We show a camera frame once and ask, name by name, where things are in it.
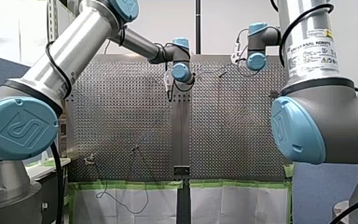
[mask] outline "metal post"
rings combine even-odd
[[[177,195],[177,224],[191,223],[190,198],[190,121],[192,91],[181,92],[177,88],[172,98],[172,151],[175,180],[182,180],[183,187]]]
[[[201,0],[196,0],[196,53],[201,54]]]

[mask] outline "perforated metal panel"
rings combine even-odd
[[[171,106],[163,72],[162,65],[112,55],[97,56],[87,67],[69,109],[77,155],[73,181],[172,179]],[[84,161],[91,153],[97,166]]]
[[[284,158],[269,125],[269,94],[283,87],[284,72],[277,58],[268,60],[263,72],[243,77],[251,73],[232,65],[222,68],[228,56],[192,57],[198,74],[189,93],[192,178],[284,179]],[[76,153],[72,181],[173,179],[172,108],[163,72],[163,65],[139,57],[93,60],[68,102],[69,154]],[[91,153],[97,167],[84,162]]]
[[[269,57],[268,66],[255,75],[234,65],[219,69],[225,59],[194,61],[201,79],[193,91],[191,177],[282,180],[285,159],[269,123],[270,92],[285,84],[282,66]]]

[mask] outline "green tape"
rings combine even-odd
[[[292,178],[295,173],[295,165],[285,164],[283,168],[284,168],[284,173],[286,174],[286,178]]]
[[[258,182],[240,180],[191,180],[192,189],[213,189],[221,187],[239,187],[254,189],[289,189],[290,182]]]
[[[61,158],[61,163],[65,162],[65,161],[69,161],[69,160],[70,159]],[[39,164],[39,161],[34,161],[34,162],[27,164],[26,167],[35,166],[37,164]],[[55,166],[55,161],[54,160],[44,161],[44,162],[42,162],[41,166]]]
[[[75,220],[75,197],[76,188],[69,184],[68,186],[68,203],[69,203],[69,224],[74,224]]]
[[[35,165],[37,165],[37,164],[39,164],[39,162],[38,162],[38,161],[34,161],[34,162],[31,162],[31,163],[27,164],[26,167],[35,166]]]

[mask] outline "metal frame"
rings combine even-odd
[[[58,38],[58,0],[48,0],[48,41]]]

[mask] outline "white wall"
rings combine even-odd
[[[336,9],[331,24],[336,40],[341,75],[350,77],[358,87],[358,0],[333,0]]]
[[[139,17],[129,27],[160,44],[172,42],[175,37],[187,37],[190,48],[196,51],[196,5],[194,0],[140,0]],[[98,53],[103,53],[105,46]],[[116,43],[109,45],[107,53],[122,54],[131,51],[120,48]]]
[[[238,32],[258,21],[279,26],[278,13],[269,0],[202,0],[202,53],[231,54]],[[241,35],[242,47],[246,46],[246,41],[244,32]],[[277,52],[277,48],[269,48],[267,54]]]

